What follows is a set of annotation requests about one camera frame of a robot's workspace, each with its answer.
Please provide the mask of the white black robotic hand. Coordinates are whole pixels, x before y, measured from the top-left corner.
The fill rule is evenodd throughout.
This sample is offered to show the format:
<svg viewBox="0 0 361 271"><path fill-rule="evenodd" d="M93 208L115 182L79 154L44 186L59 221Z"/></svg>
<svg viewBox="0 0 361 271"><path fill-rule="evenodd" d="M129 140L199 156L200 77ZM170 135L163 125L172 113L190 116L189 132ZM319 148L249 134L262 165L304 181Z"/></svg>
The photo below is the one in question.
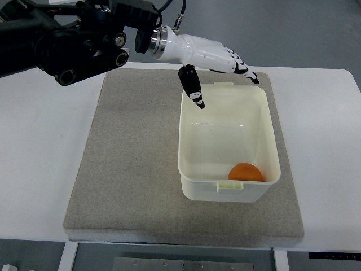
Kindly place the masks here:
<svg viewBox="0 0 361 271"><path fill-rule="evenodd" d="M182 64L178 77L185 94L198 108L205 108L196 67L225 74L238 74L258 84L255 72L239 55L220 42L187 34L176 34L171 27L154 30L149 49L162 62L177 60Z"/></svg>

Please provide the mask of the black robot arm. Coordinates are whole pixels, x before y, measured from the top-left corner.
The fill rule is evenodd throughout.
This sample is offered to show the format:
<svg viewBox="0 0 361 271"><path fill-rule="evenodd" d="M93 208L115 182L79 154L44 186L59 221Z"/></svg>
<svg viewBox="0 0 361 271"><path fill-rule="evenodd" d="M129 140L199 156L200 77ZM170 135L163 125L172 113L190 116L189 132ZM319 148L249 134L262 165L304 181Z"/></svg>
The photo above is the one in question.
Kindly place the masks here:
<svg viewBox="0 0 361 271"><path fill-rule="evenodd" d="M68 86L126 64L125 27L137 30L135 49L144 54L161 23L148 1L2 1L1 76L37 67Z"/></svg>

